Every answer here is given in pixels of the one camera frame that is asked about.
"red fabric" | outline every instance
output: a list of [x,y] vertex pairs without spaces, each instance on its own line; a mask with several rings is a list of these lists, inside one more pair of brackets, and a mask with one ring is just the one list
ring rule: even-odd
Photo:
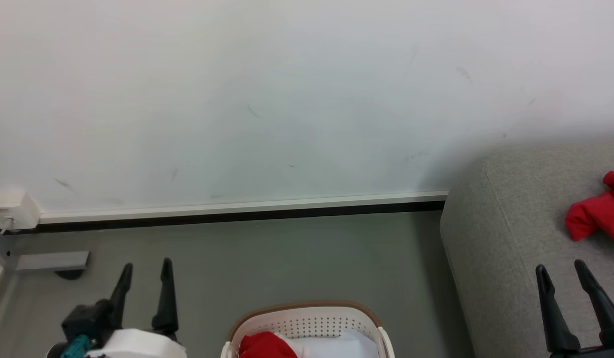
[[298,358],[284,340],[271,332],[243,337],[238,354],[239,358]]
[[577,242],[599,229],[614,240],[614,172],[610,171],[603,177],[603,184],[611,190],[575,202],[568,210],[566,226],[572,240]]

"white object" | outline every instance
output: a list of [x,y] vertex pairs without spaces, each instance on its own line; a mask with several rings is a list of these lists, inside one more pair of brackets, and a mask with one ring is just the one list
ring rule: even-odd
[[395,358],[387,332],[357,307],[361,306],[355,304],[343,306],[341,303],[331,306],[327,306],[326,303],[322,306],[296,304],[280,306],[277,310],[252,313],[234,328],[230,335],[231,339],[223,346],[221,358],[237,358],[238,347],[243,337],[263,331],[280,333],[293,340],[305,337],[336,338],[349,328],[355,329],[373,341],[378,347],[380,358]]
[[283,340],[283,342],[285,342],[289,346],[289,348],[292,349],[292,351],[294,351],[294,354],[296,354],[296,358],[314,358],[311,355],[311,351],[309,348],[299,344],[298,342],[294,342],[294,340],[290,340],[289,338],[285,337],[284,335],[281,335],[280,333],[274,334],[278,338]]
[[32,229],[39,222],[39,208],[28,193],[0,192],[0,227]]
[[106,346],[87,353],[109,358],[187,358],[186,349],[170,338],[140,329],[118,329]]
[[309,358],[378,358],[375,342],[352,328],[336,338],[295,338],[291,342],[307,349]]

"black baseboard trim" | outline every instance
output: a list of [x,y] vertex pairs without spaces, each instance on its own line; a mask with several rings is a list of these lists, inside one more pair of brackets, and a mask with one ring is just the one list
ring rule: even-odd
[[205,224],[209,222],[230,222],[250,220],[273,220],[278,218],[330,217],[337,215],[358,215],[374,213],[401,213],[407,211],[442,210],[444,201],[405,202],[402,204],[378,204],[362,206],[342,206],[336,208],[290,209],[277,211],[255,211],[250,213],[229,213],[191,215],[182,217],[134,218],[125,220],[105,220],[88,222],[63,222],[59,224],[39,224],[34,229],[20,230],[11,234],[64,233],[68,231],[88,231],[105,229],[125,229],[128,227],[150,227],[168,225]]

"white baseboard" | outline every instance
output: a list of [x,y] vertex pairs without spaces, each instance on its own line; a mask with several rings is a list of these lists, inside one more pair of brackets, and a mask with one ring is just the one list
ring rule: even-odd
[[123,220],[132,218],[162,218],[191,215],[247,213],[291,209],[332,208],[336,206],[360,206],[376,204],[401,204],[404,202],[443,201],[448,192],[410,192],[387,195],[360,195],[326,197],[321,199],[298,199],[283,201],[242,202],[236,204],[209,204],[171,206],[166,208],[118,209],[100,211],[64,211],[41,214],[39,224],[63,222],[89,222]]

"cable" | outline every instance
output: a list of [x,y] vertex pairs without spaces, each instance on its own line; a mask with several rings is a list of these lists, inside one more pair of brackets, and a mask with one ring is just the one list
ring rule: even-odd
[[6,222],[8,224],[4,227],[4,229],[2,229],[2,235],[6,233],[6,230],[10,229],[11,226],[13,226],[13,222],[15,222],[15,220],[13,218],[7,218]]

